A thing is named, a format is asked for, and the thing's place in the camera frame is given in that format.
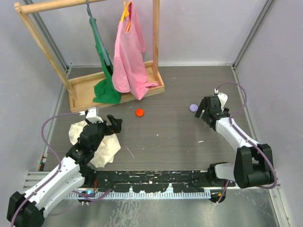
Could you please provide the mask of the orange earbud charging case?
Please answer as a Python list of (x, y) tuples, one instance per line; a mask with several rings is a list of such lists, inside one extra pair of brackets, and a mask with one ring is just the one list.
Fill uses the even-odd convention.
[(135, 111), (135, 115), (136, 115), (137, 117), (143, 117), (143, 116), (144, 116), (144, 110), (143, 110), (143, 109), (137, 109), (137, 110)]

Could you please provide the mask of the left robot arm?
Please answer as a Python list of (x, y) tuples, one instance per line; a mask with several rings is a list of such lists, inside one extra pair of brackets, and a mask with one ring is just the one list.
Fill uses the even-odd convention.
[(109, 152), (107, 163), (121, 148), (117, 134), (122, 129), (122, 119), (107, 115), (110, 124), (97, 114), (81, 112), (86, 119), (72, 124), (69, 138), (72, 147), (59, 164), (40, 182), (24, 193), (15, 192), (9, 199), (7, 220), (13, 227), (40, 227), (51, 210), (77, 188), (90, 187), (96, 173), (88, 164), (102, 150)]

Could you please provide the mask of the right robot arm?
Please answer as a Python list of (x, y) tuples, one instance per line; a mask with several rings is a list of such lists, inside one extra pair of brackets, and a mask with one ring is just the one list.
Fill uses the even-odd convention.
[(240, 188), (275, 186), (277, 177), (271, 147), (253, 140), (236, 124), (224, 106), (226, 101), (227, 95), (223, 93), (205, 96), (195, 113), (196, 118), (223, 136), (236, 152), (234, 164), (210, 164), (208, 182), (219, 186), (224, 180), (229, 180)]

